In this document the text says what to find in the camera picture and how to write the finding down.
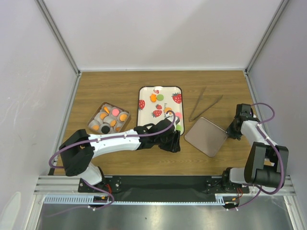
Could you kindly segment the rose gold tin lid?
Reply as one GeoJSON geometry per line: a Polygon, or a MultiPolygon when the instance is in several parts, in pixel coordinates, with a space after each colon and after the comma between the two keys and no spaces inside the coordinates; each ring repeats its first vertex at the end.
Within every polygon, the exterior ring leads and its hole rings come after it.
{"type": "Polygon", "coordinates": [[[205,117],[200,117],[184,136],[196,149],[214,157],[227,139],[224,129],[205,117]]]}

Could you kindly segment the black sandwich cookie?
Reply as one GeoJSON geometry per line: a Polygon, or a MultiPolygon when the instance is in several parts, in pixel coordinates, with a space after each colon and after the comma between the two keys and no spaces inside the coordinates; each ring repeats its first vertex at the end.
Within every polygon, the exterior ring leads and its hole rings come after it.
{"type": "Polygon", "coordinates": [[[108,134],[108,133],[110,132],[110,127],[108,127],[108,126],[102,126],[102,127],[101,127],[101,132],[102,132],[103,134],[108,134]]]}

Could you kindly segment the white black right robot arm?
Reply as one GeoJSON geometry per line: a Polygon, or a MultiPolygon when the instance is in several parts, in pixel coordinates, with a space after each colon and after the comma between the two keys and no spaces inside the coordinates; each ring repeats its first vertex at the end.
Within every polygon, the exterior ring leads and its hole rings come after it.
{"type": "Polygon", "coordinates": [[[289,150],[274,142],[264,131],[262,124],[272,120],[275,111],[268,104],[260,105],[271,109],[271,118],[260,121],[250,104],[241,103],[236,106],[234,120],[226,129],[231,139],[240,140],[245,136],[251,149],[245,167],[223,171],[221,188],[225,192],[233,192],[240,184],[255,186],[265,194],[274,195],[284,185],[289,150]]]}

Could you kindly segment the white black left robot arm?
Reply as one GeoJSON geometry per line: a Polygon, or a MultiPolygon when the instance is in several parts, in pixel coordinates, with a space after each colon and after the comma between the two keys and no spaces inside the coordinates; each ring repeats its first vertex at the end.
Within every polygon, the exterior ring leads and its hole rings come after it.
{"type": "Polygon", "coordinates": [[[137,126],[125,132],[105,135],[88,134],[79,129],[59,148],[63,168],[67,177],[78,176],[88,182],[90,188],[100,192],[106,181],[101,169],[92,164],[92,159],[104,154],[124,150],[143,150],[158,146],[176,153],[180,151],[180,131],[177,116],[168,117],[156,125],[137,126]]]}

